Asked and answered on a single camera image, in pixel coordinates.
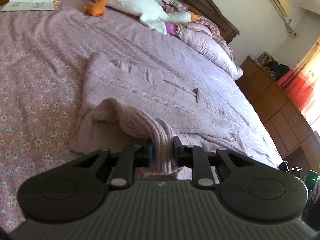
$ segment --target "stuffed goose toy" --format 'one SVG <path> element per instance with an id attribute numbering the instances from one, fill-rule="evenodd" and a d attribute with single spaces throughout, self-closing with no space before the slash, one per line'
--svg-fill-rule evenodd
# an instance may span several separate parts
<path id="1" fill-rule="evenodd" d="M 154 0 L 94 0 L 95 3 L 86 6 L 85 11 L 91 16 L 105 14 L 105 6 L 140 17 L 140 22 L 150 29 L 167 34 L 167 23 L 190 23 L 199 17 L 189 12 L 166 13 L 161 5 Z"/>

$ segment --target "ribbed black plate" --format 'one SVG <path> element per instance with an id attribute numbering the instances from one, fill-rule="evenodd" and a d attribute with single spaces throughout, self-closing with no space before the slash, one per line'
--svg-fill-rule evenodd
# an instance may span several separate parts
<path id="1" fill-rule="evenodd" d="M 307 240 L 314 231 L 299 219 L 250 223 L 227 211 L 215 193 L 189 181 L 136 181 L 113 191 L 98 210 L 67 224 L 27 220 L 16 240 Z"/>

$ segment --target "books on shelf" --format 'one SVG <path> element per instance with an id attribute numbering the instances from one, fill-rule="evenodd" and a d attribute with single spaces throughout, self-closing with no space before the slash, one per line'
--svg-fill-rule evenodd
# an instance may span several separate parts
<path id="1" fill-rule="evenodd" d="M 56 11 L 60 8 L 58 0 L 9 0 L 1 11 Z"/>
<path id="2" fill-rule="evenodd" d="M 265 63 L 273 60 L 272 56 L 268 52 L 264 52 L 260 55 L 257 62 L 260 66 L 264 66 Z"/>

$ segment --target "round black pad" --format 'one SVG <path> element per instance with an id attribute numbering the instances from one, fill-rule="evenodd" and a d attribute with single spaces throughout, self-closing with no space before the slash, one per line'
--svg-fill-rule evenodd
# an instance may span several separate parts
<path id="1" fill-rule="evenodd" d="M 284 194 L 284 185 L 274 179 L 256 179 L 248 184 L 248 191 L 260 199 L 277 199 Z"/>
<path id="2" fill-rule="evenodd" d="M 281 222 L 301 214 L 308 192 L 294 176 L 255 165 L 235 168 L 222 183 L 220 196 L 233 212 L 245 218 Z"/>
<path id="3" fill-rule="evenodd" d="M 60 167 L 34 176 L 18 191 L 18 202 L 27 218 L 65 223 L 93 212 L 106 194 L 106 185 L 89 169 Z"/>

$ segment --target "pink blanket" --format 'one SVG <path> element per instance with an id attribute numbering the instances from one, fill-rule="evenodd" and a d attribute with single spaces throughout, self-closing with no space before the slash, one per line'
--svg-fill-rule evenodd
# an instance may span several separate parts
<path id="1" fill-rule="evenodd" d="M 174 135 L 180 135 L 185 144 L 206 149 L 212 148 L 212 143 L 234 149 L 235 134 L 239 133 L 236 123 L 210 109 L 199 89 L 189 91 L 170 79 L 169 73 L 159 69 L 110 62 L 93 54 L 71 149 L 86 154 L 106 147 L 114 152 L 151 138 L 156 158 L 151 169 L 144 169 L 145 176 L 177 172 L 172 154 Z"/>

